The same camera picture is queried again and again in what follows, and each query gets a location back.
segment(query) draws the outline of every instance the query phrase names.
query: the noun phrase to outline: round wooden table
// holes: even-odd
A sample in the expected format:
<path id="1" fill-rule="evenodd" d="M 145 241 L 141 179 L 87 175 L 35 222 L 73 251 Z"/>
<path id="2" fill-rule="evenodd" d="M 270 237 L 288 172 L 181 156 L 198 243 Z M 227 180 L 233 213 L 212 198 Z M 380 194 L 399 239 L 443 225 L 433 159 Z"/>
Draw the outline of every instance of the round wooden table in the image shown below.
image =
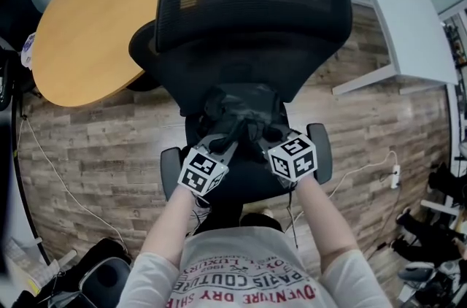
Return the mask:
<path id="1" fill-rule="evenodd" d="M 124 88 L 143 71 L 131 37 L 154 20 L 158 0 L 52 0 L 40 21 L 32 70 L 42 95 L 76 107 Z"/>

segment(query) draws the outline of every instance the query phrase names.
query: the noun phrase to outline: white desk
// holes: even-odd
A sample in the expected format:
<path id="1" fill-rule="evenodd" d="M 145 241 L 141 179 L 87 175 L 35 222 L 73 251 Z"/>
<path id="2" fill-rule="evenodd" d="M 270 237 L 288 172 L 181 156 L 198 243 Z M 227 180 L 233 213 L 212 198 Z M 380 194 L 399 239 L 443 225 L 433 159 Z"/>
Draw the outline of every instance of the white desk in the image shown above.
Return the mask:
<path id="1" fill-rule="evenodd" d="M 343 94 L 396 75 L 427 80 L 426 85 L 404 88 L 401 93 L 458 83 L 447 38 L 431 0 L 370 1 L 386 39 L 390 64 L 336 86 L 333 94 Z"/>

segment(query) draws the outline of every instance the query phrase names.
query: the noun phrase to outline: wooden floor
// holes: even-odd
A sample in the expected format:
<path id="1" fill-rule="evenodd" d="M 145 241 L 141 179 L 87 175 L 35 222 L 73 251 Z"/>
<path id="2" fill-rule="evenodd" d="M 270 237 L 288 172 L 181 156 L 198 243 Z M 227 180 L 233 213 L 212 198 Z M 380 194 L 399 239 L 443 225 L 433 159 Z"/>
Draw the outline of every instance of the wooden floor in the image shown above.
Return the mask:
<path id="1" fill-rule="evenodd" d="M 398 95 L 398 83 L 388 80 L 343 96 L 331 88 L 387 62 L 387 48 L 371 9 L 355 7 L 352 36 L 338 54 L 314 73 L 296 99 L 287 104 L 292 127 L 305 132 L 308 123 L 324 123 L 333 151 L 331 192 L 349 170 L 382 161 L 390 150 L 398 154 L 402 192 L 398 205 L 380 234 L 398 197 L 380 182 L 394 164 L 367 169 L 343 183 L 333 197 L 363 250 L 390 241 L 395 215 L 407 205 L 418 207 L 425 196 L 432 163 L 447 161 L 449 127 L 446 93 L 438 90 Z M 165 204 L 159 156 L 162 150 L 184 146 L 184 120 L 162 88 L 146 93 L 122 91 L 81 108 L 57 107 L 28 96 L 26 113 L 45 152 L 69 190 L 89 210 L 116 227 L 132 255 L 138 253 L 147 231 Z M 89 215 L 66 193 L 53 174 L 26 124 L 20 140 L 20 169 L 28 205 L 39 235 L 51 257 L 75 249 L 83 255 L 112 229 Z M 293 201 L 293 213 L 301 210 Z M 286 227 L 287 198 L 269 201 Z M 318 275 L 319 260 L 309 229 L 297 221 L 298 245 L 308 270 Z M 391 299 L 401 287 L 396 272 L 404 262 L 390 250 L 371 259 L 379 281 Z"/>

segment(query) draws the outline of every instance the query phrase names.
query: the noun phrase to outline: power strip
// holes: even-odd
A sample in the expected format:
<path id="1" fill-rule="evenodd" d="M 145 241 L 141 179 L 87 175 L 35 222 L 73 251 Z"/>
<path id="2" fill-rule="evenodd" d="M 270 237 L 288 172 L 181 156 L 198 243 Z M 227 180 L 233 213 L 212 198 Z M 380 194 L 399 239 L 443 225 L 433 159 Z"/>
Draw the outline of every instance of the power strip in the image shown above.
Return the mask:
<path id="1" fill-rule="evenodd" d="M 401 178 L 401 166 L 394 165 L 393 166 L 393 173 L 391 174 L 391 188 L 395 189 L 399 187 L 399 180 Z"/>

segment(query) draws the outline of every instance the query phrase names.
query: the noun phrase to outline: chair armrest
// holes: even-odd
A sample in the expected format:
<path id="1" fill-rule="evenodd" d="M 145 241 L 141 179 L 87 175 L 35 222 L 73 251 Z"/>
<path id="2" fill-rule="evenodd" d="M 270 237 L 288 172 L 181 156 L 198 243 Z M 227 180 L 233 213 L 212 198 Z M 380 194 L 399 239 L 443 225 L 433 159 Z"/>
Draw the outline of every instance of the chair armrest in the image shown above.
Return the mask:
<path id="1" fill-rule="evenodd" d="M 308 124 L 306 132 L 316 146 L 318 169 L 314 171 L 314 178 L 322 185 L 333 176 L 333 154 L 328 132 L 323 124 Z"/>
<path id="2" fill-rule="evenodd" d="M 161 153 L 161 179 L 163 192 L 169 200 L 178 185 L 182 171 L 182 154 L 178 147 L 169 148 Z"/>

